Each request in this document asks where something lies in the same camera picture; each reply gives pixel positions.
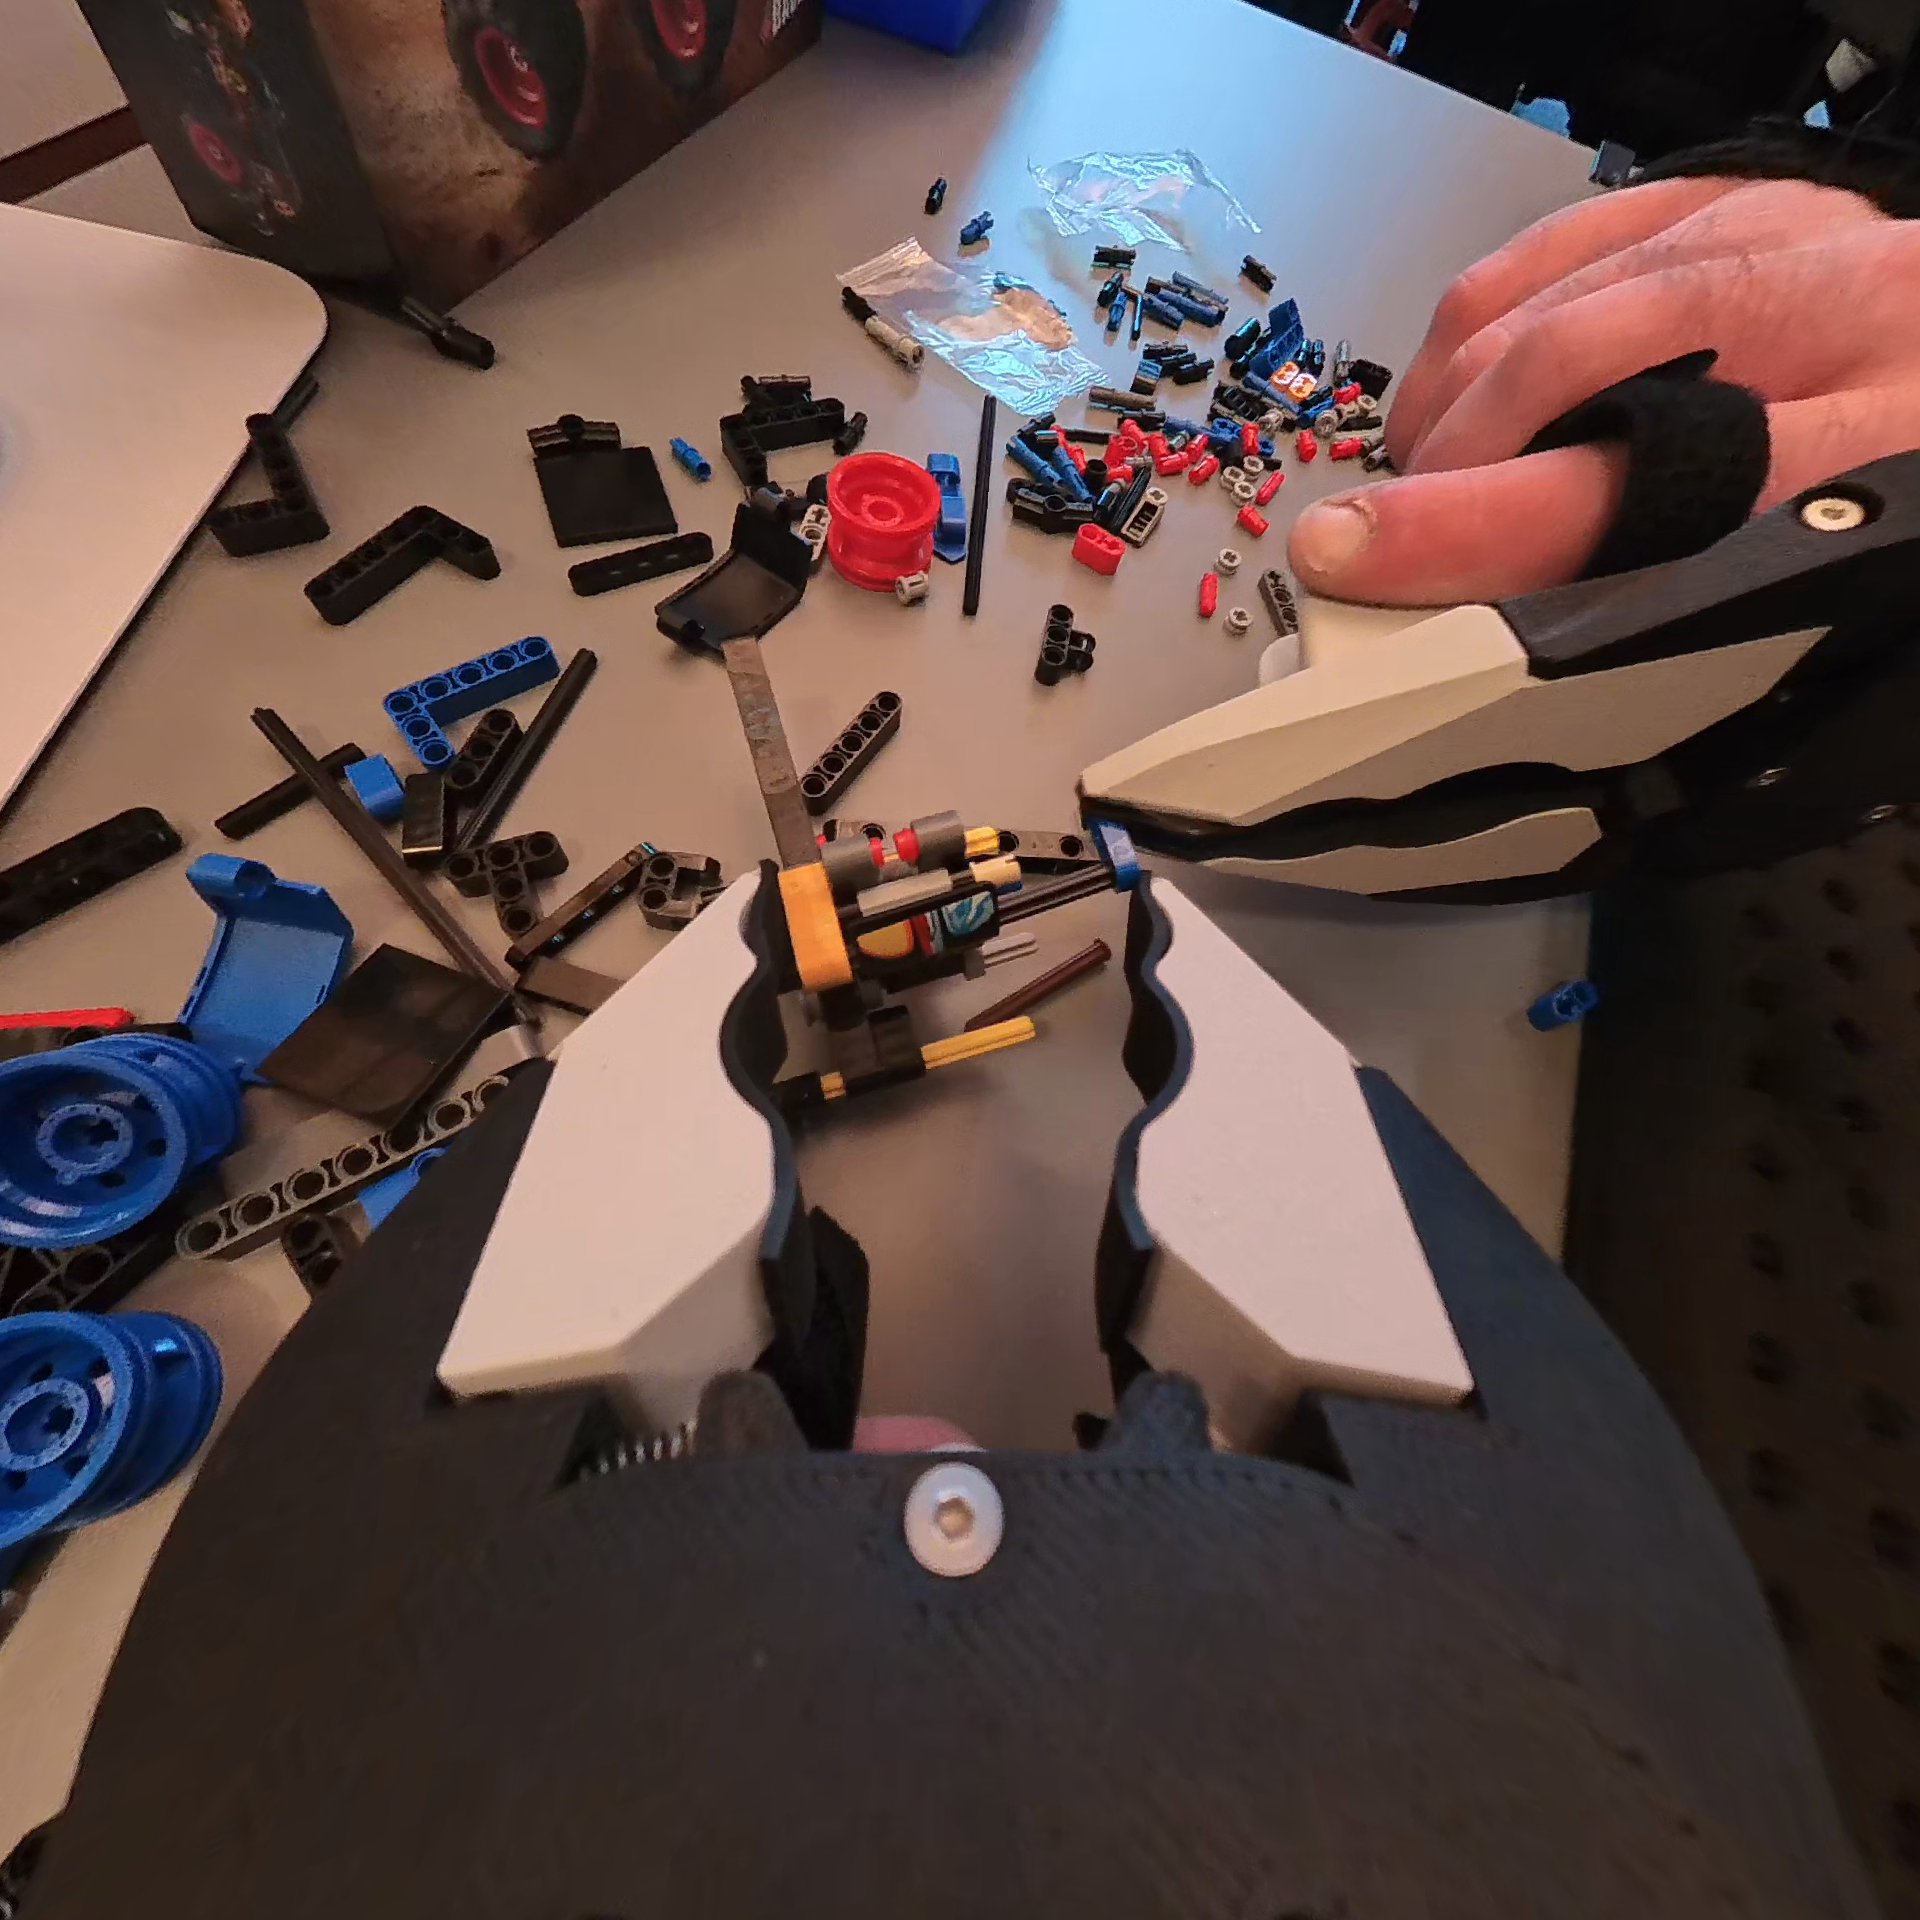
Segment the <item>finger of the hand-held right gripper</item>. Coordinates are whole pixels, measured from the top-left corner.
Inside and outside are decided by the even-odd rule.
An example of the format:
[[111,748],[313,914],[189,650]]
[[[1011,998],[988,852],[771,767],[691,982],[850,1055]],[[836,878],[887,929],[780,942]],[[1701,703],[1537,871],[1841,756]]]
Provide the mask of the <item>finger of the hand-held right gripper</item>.
[[1173,823],[1253,827],[1505,763],[1629,766],[1752,707],[1824,636],[1540,678],[1508,628],[1407,628],[1140,739],[1087,767],[1080,793]]
[[1607,849],[1604,772],[1339,772],[1297,783],[1255,809],[1203,811],[1173,791],[1119,789],[1119,821],[1144,854],[1209,873],[1345,897],[1437,897],[1521,887],[1548,897],[1554,876]]

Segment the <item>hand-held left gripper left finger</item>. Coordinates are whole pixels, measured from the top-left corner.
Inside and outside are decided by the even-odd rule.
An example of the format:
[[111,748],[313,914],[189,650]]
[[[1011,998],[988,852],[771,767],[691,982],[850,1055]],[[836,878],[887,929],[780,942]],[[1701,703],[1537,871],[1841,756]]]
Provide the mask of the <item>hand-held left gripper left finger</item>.
[[452,1397],[589,1385],[653,1438],[761,1370],[813,1446],[850,1446],[871,1269],[775,1101],[786,961],[764,869],[567,1037],[440,1359]]

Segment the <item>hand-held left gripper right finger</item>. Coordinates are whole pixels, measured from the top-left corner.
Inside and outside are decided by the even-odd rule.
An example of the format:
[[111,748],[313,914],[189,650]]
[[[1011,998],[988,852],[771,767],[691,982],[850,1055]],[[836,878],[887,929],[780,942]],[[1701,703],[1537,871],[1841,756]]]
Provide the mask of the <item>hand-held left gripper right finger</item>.
[[1121,1401],[1187,1375],[1213,1441],[1277,1442],[1304,1393],[1434,1407],[1472,1372],[1353,1055],[1169,881],[1131,892],[1096,1330]]

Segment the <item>toy brick assembly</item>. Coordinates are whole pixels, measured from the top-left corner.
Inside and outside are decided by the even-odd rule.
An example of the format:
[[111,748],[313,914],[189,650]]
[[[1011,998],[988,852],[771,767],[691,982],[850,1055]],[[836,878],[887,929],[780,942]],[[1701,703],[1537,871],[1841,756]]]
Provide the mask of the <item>toy brick assembly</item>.
[[1057,878],[1031,881],[1001,829],[955,811],[887,835],[825,838],[804,809],[801,767],[784,734],[760,639],[722,651],[739,721],[777,851],[777,924],[784,985],[825,1019],[829,1065],[772,1089],[786,1117],[914,1084],[1037,1037],[1034,1011],[976,1019],[921,1043],[906,995],[972,972],[985,946],[1019,921],[1119,893],[1081,829],[1087,854]]

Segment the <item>grey desk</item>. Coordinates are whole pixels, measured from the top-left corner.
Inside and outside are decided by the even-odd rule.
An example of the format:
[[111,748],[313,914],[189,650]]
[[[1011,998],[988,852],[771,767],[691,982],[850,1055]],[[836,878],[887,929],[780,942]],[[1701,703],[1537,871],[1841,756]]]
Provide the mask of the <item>grey desk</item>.
[[[972,468],[978,396],[940,363],[895,367],[836,302],[835,276],[911,233],[951,253],[991,210],[1000,268],[1073,310],[1089,351],[1089,249],[1049,225],[1029,162],[1194,150],[1264,228],[1191,271],[1225,284],[1247,251],[1308,323],[1409,371],[1456,271],[1583,194],[1589,161],[1247,4],[1000,4],[967,58],[839,20],[819,47],[674,149],[469,302],[496,367],[469,373],[337,305],[320,396],[296,427],[333,529],[328,547],[228,559],[197,535],[8,819],[5,861],[148,804],[212,844],[212,819],[274,780],[251,730],[277,708],[320,750],[394,753],[379,697],[490,639],[547,636],[600,667],[519,793],[509,833],[547,827],[575,883],[647,838],[731,878],[772,852],[724,671],[657,631],[665,589],[580,598],[555,549],[523,427],[611,417],[631,442],[700,444],[712,485],[671,473],[683,525],[724,541],[716,420],[744,373],[813,373],[871,417],[869,445]],[[304,580],[401,510],[429,502],[487,535],[496,583],[433,566],[331,628]],[[1248,686],[1257,647],[1194,613],[1234,541],[1223,502],[1177,486],[1113,580],[993,508],[983,598],[951,566],[924,607],[824,570],[767,644],[804,766],[879,687],[903,730],[849,793],[869,819],[964,809],[1063,829],[1081,770]],[[1097,636],[1087,678],[1031,681],[1040,614],[1065,601]],[[114,1004],[175,1012],[208,943],[183,860],[5,950],[5,1007]],[[1527,1002],[1584,972],[1573,900],[1403,907],[1211,873],[1191,899],[1369,1065],[1387,1070],[1537,1241],[1557,1252],[1578,1037],[1537,1037]],[[1044,1012],[1042,1041],[857,1101],[807,1133],[803,1181],[874,1260],[869,1407],[936,1413],[1011,1446],[1058,1446],[1106,1406],[1090,1260],[1131,1085],[1125,995],[1105,970]],[[5,1634],[5,1847],[58,1813],[105,1670],[189,1479],[63,1545]]]

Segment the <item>person's right hand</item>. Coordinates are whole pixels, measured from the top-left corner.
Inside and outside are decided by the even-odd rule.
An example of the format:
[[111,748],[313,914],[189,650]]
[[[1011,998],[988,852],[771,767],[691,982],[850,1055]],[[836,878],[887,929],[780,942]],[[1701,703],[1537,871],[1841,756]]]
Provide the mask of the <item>person's right hand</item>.
[[1625,453],[1525,455],[1549,420],[1693,349],[1767,404],[1760,511],[1919,445],[1919,235],[1823,182],[1682,178],[1561,207],[1458,274],[1399,378],[1399,476],[1290,529],[1301,587],[1491,603],[1593,562]]

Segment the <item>brown toy axle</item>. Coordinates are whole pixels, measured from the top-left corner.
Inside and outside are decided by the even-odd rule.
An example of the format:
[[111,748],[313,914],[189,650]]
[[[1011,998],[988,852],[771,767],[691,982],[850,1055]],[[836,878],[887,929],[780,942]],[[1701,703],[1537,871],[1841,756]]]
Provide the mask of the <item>brown toy axle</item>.
[[1060,993],[1067,993],[1071,985],[1103,972],[1111,961],[1113,949],[1106,942],[1093,942],[1003,997],[1003,1002],[997,1004],[1000,1018],[1025,1018],[1029,1011],[1042,1006]]

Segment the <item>long black toy axle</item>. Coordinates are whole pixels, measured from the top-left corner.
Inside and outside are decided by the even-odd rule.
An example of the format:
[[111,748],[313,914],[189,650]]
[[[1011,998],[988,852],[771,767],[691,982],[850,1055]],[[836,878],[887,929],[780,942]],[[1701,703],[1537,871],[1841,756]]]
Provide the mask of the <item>long black toy axle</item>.
[[976,457],[967,517],[967,555],[964,555],[964,587],[962,618],[976,618],[980,607],[980,593],[985,578],[991,508],[993,508],[993,468],[1000,445],[1000,403],[993,390],[983,393],[978,425],[976,425]]

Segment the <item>heap of black blue beams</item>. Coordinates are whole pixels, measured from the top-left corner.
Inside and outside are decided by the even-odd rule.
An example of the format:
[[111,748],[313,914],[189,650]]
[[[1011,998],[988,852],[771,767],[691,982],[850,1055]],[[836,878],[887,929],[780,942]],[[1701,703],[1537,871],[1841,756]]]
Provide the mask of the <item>heap of black blue beams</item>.
[[[624,905],[652,929],[683,929],[717,899],[722,871],[712,854],[643,838],[584,881],[570,876],[559,833],[477,836],[531,770],[531,748],[559,730],[539,714],[523,726],[506,699],[559,666],[528,637],[392,695],[419,767],[353,743],[323,766],[416,881],[449,887],[445,905],[483,905],[477,933],[503,939],[523,1011],[585,1014],[616,980],[584,966],[578,942]],[[264,844],[248,836],[312,798],[298,778],[269,786],[217,819],[212,849],[197,857],[266,865]],[[192,1043],[179,1014],[217,921],[186,878],[197,857],[181,861],[183,851],[155,807],[125,807],[5,869],[5,1062],[121,1030]],[[217,1265],[264,1244],[277,1244],[309,1290],[323,1286],[541,1051],[515,1014],[475,975],[353,933],[331,995],[264,1058],[261,1085],[241,1079],[231,1151],[111,1238],[71,1250],[5,1244],[5,1316],[103,1311],[175,1257]]]

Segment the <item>blue toy wheel hub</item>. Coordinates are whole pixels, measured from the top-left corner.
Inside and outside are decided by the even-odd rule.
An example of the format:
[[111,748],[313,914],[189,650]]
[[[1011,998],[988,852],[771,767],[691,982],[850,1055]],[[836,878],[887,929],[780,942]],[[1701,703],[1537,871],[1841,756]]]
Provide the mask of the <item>blue toy wheel hub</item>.
[[189,1041],[120,1030],[10,1060],[3,1241],[108,1241],[231,1151],[241,1130],[239,1070]]
[[202,1452],[224,1365],[170,1311],[26,1311],[3,1323],[5,1571],[40,1539],[121,1513]]

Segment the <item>red toy wheel hub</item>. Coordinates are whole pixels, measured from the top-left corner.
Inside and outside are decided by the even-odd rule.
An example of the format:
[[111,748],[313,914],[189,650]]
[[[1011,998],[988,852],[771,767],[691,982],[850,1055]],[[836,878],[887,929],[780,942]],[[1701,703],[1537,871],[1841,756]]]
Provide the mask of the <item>red toy wheel hub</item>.
[[827,473],[827,559],[856,587],[892,593],[924,571],[941,511],[937,479],[890,450],[857,450]]

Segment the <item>clear plastic bag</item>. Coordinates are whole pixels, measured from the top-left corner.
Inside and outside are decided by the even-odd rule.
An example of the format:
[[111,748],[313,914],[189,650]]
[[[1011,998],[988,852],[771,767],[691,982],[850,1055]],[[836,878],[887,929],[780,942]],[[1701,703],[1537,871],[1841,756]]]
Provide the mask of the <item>clear plastic bag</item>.
[[1060,238],[1199,251],[1232,233],[1260,233],[1257,218],[1191,149],[1090,150],[1031,161],[1026,171]]
[[1012,414],[1052,414],[1111,382],[1057,302],[983,260],[949,265],[911,238],[836,279]]

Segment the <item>black hinged toy panel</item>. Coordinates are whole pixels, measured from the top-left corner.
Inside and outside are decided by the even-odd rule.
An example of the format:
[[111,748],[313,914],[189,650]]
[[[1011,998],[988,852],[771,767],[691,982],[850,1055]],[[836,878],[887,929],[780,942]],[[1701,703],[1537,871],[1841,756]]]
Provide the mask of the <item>black hinged toy panel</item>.
[[672,537],[679,531],[657,455],[612,420],[560,417],[527,430],[560,549]]
[[731,549],[657,606],[660,636],[696,657],[720,657],[731,639],[757,639],[791,613],[811,578],[811,549],[777,515],[737,510]]

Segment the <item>black thin toy beam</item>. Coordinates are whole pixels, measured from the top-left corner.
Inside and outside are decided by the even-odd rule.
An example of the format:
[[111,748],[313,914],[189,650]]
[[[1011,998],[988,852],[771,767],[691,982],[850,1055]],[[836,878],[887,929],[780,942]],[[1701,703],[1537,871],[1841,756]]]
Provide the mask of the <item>black thin toy beam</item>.
[[714,539],[703,533],[671,535],[577,562],[567,583],[578,597],[600,597],[677,578],[714,564]]

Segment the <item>black long toy pin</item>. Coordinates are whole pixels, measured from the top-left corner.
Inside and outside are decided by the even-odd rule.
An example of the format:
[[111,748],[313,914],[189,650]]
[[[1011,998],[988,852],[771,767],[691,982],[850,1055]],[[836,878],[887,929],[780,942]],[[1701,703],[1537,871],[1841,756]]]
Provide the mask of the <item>black long toy pin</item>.
[[496,366],[496,347],[490,335],[469,329],[452,316],[445,316],[416,298],[401,298],[396,302],[396,317],[426,335],[433,349],[456,366],[471,371],[492,371]]

